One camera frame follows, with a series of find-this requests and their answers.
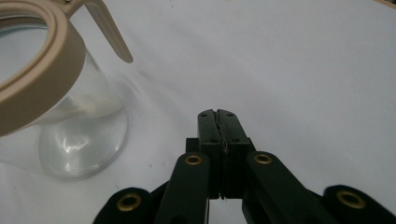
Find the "clear glass pitcher beige rim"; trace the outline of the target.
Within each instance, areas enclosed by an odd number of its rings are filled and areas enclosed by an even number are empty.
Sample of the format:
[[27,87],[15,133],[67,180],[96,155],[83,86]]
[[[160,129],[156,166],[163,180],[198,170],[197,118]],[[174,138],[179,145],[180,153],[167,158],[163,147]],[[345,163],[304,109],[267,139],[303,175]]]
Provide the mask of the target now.
[[131,62],[103,0],[0,0],[1,163],[81,179],[103,170],[124,145],[124,103],[70,21],[81,7]]

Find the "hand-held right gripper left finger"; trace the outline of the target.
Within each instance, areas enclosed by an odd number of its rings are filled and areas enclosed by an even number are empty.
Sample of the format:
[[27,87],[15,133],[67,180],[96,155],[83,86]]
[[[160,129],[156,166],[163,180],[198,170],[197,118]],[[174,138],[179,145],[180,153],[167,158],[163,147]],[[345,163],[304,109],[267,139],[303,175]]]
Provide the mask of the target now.
[[222,159],[221,138],[216,122],[216,112],[212,109],[203,111],[197,116],[197,121],[197,137],[186,140],[186,151],[200,152],[209,158],[209,197],[218,199],[221,197]]

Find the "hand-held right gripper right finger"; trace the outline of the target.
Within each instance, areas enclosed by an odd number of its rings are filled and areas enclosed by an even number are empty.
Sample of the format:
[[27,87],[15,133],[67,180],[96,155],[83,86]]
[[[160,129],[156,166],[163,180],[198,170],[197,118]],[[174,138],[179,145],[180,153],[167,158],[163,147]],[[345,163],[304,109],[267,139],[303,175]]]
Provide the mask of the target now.
[[247,156],[252,151],[251,141],[234,113],[219,109],[217,123],[222,140],[222,196],[241,199],[245,189]]

